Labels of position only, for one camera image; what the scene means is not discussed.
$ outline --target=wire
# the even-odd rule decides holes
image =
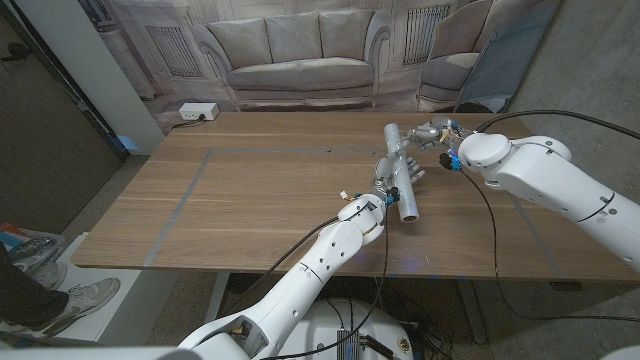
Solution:
[[[392,291],[393,293],[390,294],[390,295],[383,293],[383,295],[391,296],[392,297],[392,303],[395,305],[395,308],[402,308],[404,310],[404,314],[405,314],[407,319],[411,319],[411,318],[415,318],[416,316],[419,316],[419,315],[415,315],[415,314],[409,313],[409,310],[408,310],[408,307],[407,307],[407,303],[408,302],[414,304],[416,306],[416,308],[422,313],[422,316],[424,316],[424,318],[420,318],[419,317],[416,320],[416,322],[419,325],[418,328],[413,329],[413,328],[405,327],[405,330],[407,330],[407,333],[409,334],[409,338],[410,339],[412,337],[412,334],[415,334],[416,337],[421,337],[421,335],[418,335],[417,333],[415,333],[416,331],[418,331],[418,330],[424,331],[424,332],[428,333],[429,335],[433,336],[436,340],[440,341],[443,344],[439,348],[439,350],[442,350],[444,344],[448,343],[448,345],[449,345],[448,346],[448,348],[449,348],[448,353],[451,354],[451,351],[453,350],[453,337],[454,337],[453,335],[454,334],[453,334],[453,327],[451,326],[451,322],[448,319],[443,318],[444,320],[446,320],[446,322],[448,324],[449,333],[450,333],[450,334],[446,334],[445,331],[442,331],[443,334],[446,337],[448,337],[448,341],[445,342],[445,341],[442,340],[442,338],[440,336],[434,334],[432,331],[430,331],[428,329],[428,327],[429,327],[428,324],[432,324],[436,330],[440,330],[438,328],[438,325],[437,325],[439,321],[438,322],[433,321],[431,319],[431,317],[429,316],[429,314],[427,313],[427,311],[422,307],[422,305],[419,302],[417,302],[416,300],[414,300],[412,298],[407,297],[403,293],[397,291],[396,289],[394,289],[394,288],[392,288],[390,286],[385,286],[385,289],[388,289],[389,291]],[[434,348],[437,347],[437,345],[432,344],[432,343],[430,343],[429,345],[431,345]],[[435,354],[437,354],[437,352],[433,353],[431,358],[433,358],[435,356]]]
[[[460,171],[478,190],[480,195],[482,195],[482,199],[487,205],[487,209],[489,210],[489,214],[491,214],[491,224],[493,225],[493,269],[496,273],[496,283],[498,284],[498,291],[500,292],[500,297],[502,301],[504,301],[505,305],[509,310],[515,315],[528,319],[528,320],[562,320],[562,319],[573,319],[573,320],[614,320],[614,321],[630,321],[630,322],[640,322],[640,318],[626,317],[626,316],[606,316],[606,315],[558,315],[558,316],[530,316],[517,312],[509,301],[507,301],[507,297],[504,295],[504,291],[502,289],[502,284],[500,283],[500,276],[498,275],[498,232],[496,229],[496,219],[493,216],[493,210],[491,209],[491,204],[489,204],[489,200],[484,195],[484,192],[478,184],[476,184],[469,175],[467,175],[464,171]]]
[[[336,309],[335,306],[333,306],[333,304],[329,301],[329,299],[325,299],[327,300],[327,304],[329,304],[333,310],[336,311],[336,314],[338,314],[338,317],[340,318],[340,329],[344,330],[344,322],[342,321],[342,315],[340,315],[340,312],[338,311],[338,309]]]
[[[389,203],[386,204],[386,210],[389,210]],[[334,347],[342,344],[343,342],[349,340],[349,338],[351,338],[351,336],[353,336],[353,334],[358,332],[358,330],[360,330],[360,328],[367,322],[367,320],[369,319],[369,316],[371,316],[371,313],[373,312],[373,309],[375,309],[376,301],[380,298],[380,295],[382,293],[382,286],[383,286],[383,283],[384,283],[384,278],[387,276],[387,264],[389,263],[389,224],[387,223],[386,219],[385,219],[385,238],[386,238],[386,241],[385,241],[386,244],[385,244],[385,254],[384,254],[384,270],[382,270],[382,279],[380,279],[380,286],[378,287],[378,292],[376,293],[376,297],[373,300],[373,304],[371,305],[371,308],[369,309],[369,312],[367,313],[367,315],[365,315],[364,319],[362,319],[360,324],[358,324],[358,326],[356,326],[355,329],[351,330],[351,332],[349,334],[347,334],[345,337],[343,337],[342,339],[334,342],[331,345],[325,346],[325,347],[323,347],[321,349],[307,351],[307,352],[299,353],[299,354],[271,356],[271,357],[264,358],[263,360],[292,359],[292,358],[298,358],[298,357],[304,357],[304,356],[317,354],[317,353],[323,352],[325,350],[329,350],[331,348],[334,348]]]
[[[442,349],[440,349],[440,347],[438,347],[438,345],[433,343],[433,340],[429,339],[428,336],[423,336],[423,339],[427,340],[427,342],[429,343],[429,345],[431,345],[434,349],[436,349],[437,352],[439,352],[442,356],[444,356],[445,358],[449,359],[449,360],[453,360],[453,358],[451,357],[451,355],[447,354],[446,352],[444,352]]]
[[[349,308],[351,308],[351,331],[353,331],[353,302],[351,302],[351,296],[349,296]]]
[[[242,295],[240,295],[240,297],[238,298],[238,300],[236,300],[233,304],[231,304],[231,306],[229,306],[229,308],[224,311],[221,317],[228,315],[229,312],[231,310],[233,310],[233,308],[238,305],[238,303],[244,299],[251,291],[253,291],[253,289],[255,289],[258,284],[260,284],[260,282],[262,282],[267,276],[269,276],[287,257],[289,257],[289,255],[291,255],[297,248],[300,247],[300,245],[304,244],[305,241],[307,241],[307,239],[309,239],[313,234],[315,234],[318,230],[322,229],[323,227],[332,224],[334,222],[338,221],[338,217],[334,217],[332,219],[329,219],[325,222],[323,222],[322,224],[316,226],[313,230],[311,230],[307,235],[305,235],[305,237],[303,237],[302,239],[300,239],[300,241],[298,241],[297,244],[293,245],[293,247],[291,249],[289,249],[289,251],[287,251],[284,255],[282,255],[282,257],[280,257],[280,259],[278,261],[276,261],[275,264],[273,264],[273,266],[271,266],[271,268],[269,268],[269,270],[267,270],[267,272],[265,272],[264,274],[262,274],[262,276],[256,281],[254,282],[245,292],[242,293]]]
[[[201,123],[204,123],[204,114],[200,114],[200,116],[198,116],[196,120],[181,122],[179,124],[173,125],[171,128],[174,129],[177,127],[191,127],[191,126],[201,125]]]
[[[515,112],[515,113],[510,113],[510,114],[504,114],[504,115],[500,115],[497,116],[487,122],[485,122],[484,124],[478,126],[478,128],[476,129],[477,132],[484,132],[486,131],[491,125],[505,120],[505,119],[510,119],[510,118],[514,118],[514,117],[519,117],[519,116],[528,116],[528,115],[562,115],[562,116],[569,116],[569,117],[574,117],[576,119],[580,119],[580,120],[584,120],[584,121],[588,121],[590,123],[594,123],[600,126],[604,126],[606,128],[621,132],[625,135],[629,135],[633,138],[636,138],[638,140],[640,140],[640,134],[633,131],[633,130],[629,130],[626,128],[623,128],[622,126],[618,126],[600,119],[596,119],[594,117],[591,116],[587,116],[587,115],[582,115],[582,114],[578,114],[578,113],[574,113],[571,111],[564,111],[564,110],[531,110],[531,111],[521,111],[521,112]]]

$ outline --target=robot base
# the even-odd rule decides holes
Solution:
[[[351,305],[348,299],[329,299],[333,309],[327,300],[316,301],[305,314],[284,344],[280,355],[296,354],[305,351],[316,350],[338,340],[337,334],[341,329],[351,330]],[[356,327],[367,315],[371,305],[359,300],[351,300],[353,305],[353,326]],[[393,351],[393,358],[399,360],[413,360],[413,352],[409,345],[409,337],[402,326],[387,313],[375,308],[367,319],[367,322],[359,330],[360,336],[370,335],[378,342]],[[338,355],[339,346],[328,349],[305,359],[335,360],[343,357]],[[357,346],[358,354],[348,355],[349,359],[382,360],[380,355],[370,347]]]

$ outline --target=person's leg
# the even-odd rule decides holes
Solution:
[[[0,319],[30,326],[50,321],[67,306],[69,294],[47,290],[11,264],[0,243]]]

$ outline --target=silver cylinder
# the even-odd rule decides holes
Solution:
[[[407,154],[402,144],[402,135],[396,124],[388,124],[384,127],[384,138],[387,141],[387,153],[393,162],[391,179],[393,186],[400,191],[398,210],[403,222],[418,220],[418,205],[411,186],[411,175],[407,166]]]

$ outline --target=power strip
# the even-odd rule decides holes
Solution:
[[[183,120],[198,120],[200,115],[204,120],[214,120],[220,113],[216,103],[185,103],[178,111]]]

